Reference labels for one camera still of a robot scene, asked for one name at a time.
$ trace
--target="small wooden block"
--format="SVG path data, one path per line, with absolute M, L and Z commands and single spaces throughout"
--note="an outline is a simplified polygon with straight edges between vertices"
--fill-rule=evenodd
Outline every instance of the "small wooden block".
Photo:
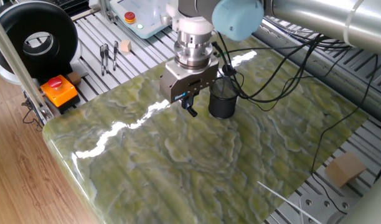
M 333 159 L 326 167 L 325 172 L 338 187 L 342 187 L 365 170 L 366 166 L 352 152 L 346 152 L 344 155 Z
M 120 43 L 120 49 L 122 52 L 130 52 L 131 41 L 130 40 L 122 40 Z
M 78 85 L 81 83 L 81 76 L 77 72 L 68 74 L 67 78 L 73 85 Z

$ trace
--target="red button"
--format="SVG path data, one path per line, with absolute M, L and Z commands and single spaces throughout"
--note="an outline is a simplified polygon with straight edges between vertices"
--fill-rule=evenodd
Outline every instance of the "red button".
M 62 85 L 62 79 L 60 79 L 59 77 L 51 78 L 48 81 L 48 86 L 51 87 L 51 88 L 58 88 L 61 85 Z
M 133 12 L 127 12 L 126 14 L 124 14 L 124 18 L 131 21 L 131 20 L 135 19 L 135 14 Z

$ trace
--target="orange box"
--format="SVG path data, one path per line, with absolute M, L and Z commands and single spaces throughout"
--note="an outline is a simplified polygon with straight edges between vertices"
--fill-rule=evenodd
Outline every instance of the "orange box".
M 59 82 L 50 82 L 52 79 L 56 81 L 56 78 L 61 79 L 62 82 L 60 85 Z M 62 106 L 64 103 L 78 95 L 76 88 L 65 77 L 58 75 L 55 78 L 51 78 L 51 80 L 43 84 L 41 90 L 56 107 Z

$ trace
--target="wooden floor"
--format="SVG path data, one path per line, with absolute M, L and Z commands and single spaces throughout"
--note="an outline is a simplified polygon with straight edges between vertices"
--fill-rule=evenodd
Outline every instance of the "wooden floor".
M 22 123 L 28 111 L 22 102 L 21 88 L 0 77 L 0 224 L 94 223 L 36 124 Z

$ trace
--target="tabletop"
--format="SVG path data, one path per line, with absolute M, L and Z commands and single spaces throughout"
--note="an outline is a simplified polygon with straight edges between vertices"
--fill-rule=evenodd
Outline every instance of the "tabletop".
M 226 43 L 229 50 L 262 47 L 254 38 Z M 231 57 L 247 93 L 257 91 L 281 61 L 270 50 Z M 278 96 L 297 69 L 286 62 L 257 98 Z M 323 130 L 355 108 L 307 78 L 269 112 L 239 99 L 230 119 L 209 115 L 204 89 L 193 118 L 159 94 L 163 71 L 164 63 L 44 127 L 52 155 L 101 223 L 261 223 L 282 201 L 257 181 L 291 195 L 310 175 Z M 315 168 L 366 119 L 359 111 L 327 132 Z

